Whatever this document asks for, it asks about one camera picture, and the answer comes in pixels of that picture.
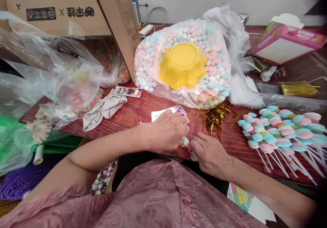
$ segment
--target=candy wrapper label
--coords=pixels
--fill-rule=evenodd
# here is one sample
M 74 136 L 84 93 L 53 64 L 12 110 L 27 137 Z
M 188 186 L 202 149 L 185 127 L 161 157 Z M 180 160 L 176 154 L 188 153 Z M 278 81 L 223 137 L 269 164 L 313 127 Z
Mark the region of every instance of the candy wrapper label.
M 126 87 L 116 86 L 113 94 L 130 96 L 130 97 L 141 97 L 142 90 L 143 89 L 141 88 L 126 88 Z

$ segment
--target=gold tinsel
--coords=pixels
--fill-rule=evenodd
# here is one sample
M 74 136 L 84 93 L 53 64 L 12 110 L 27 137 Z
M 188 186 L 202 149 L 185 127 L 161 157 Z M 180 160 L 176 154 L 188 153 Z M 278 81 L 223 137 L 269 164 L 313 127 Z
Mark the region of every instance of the gold tinsel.
M 233 111 L 230 108 L 230 105 L 227 105 L 226 103 L 222 103 L 207 111 L 197 111 L 199 112 L 199 115 L 195 118 L 195 121 L 198 117 L 203 118 L 203 125 L 206 128 L 208 134 L 212 134 L 212 131 L 214 131 L 218 137 L 219 133 L 221 132 L 222 120 L 231 112 L 233 113 L 233 117 L 236 117 L 235 111 Z

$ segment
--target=yellow bowl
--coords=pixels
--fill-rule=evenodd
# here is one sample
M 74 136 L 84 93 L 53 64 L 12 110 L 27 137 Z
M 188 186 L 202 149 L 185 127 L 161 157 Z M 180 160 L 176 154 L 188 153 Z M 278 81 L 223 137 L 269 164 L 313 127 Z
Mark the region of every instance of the yellow bowl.
M 194 43 L 181 42 L 162 55 L 160 79 L 172 89 L 193 88 L 207 74 L 208 59 Z

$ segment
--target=black logo on box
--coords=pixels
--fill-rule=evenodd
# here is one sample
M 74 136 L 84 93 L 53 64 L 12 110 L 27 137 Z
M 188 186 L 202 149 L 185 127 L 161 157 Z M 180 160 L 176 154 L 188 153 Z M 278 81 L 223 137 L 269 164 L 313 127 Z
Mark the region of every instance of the black logo on box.
M 27 21 L 37 20 L 55 20 L 56 19 L 56 8 L 45 7 L 37 9 L 26 9 Z

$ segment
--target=cardboard box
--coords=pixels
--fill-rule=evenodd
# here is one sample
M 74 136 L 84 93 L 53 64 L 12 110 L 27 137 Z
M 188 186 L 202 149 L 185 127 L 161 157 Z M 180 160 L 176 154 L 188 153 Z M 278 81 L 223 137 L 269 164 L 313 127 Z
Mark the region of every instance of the cardboard box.
M 327 38 L 303 29 L 298 17 L 292 14 L 274 16 L 263 33 L 253 55 L 281 65 L 321 49 Z
M 72 34 L 71 21 L 85 36 L 112 35 L 134 78 L 134 53 L 141 38 L 132 0 L 6 0 L 9 12 L 57 36 Z

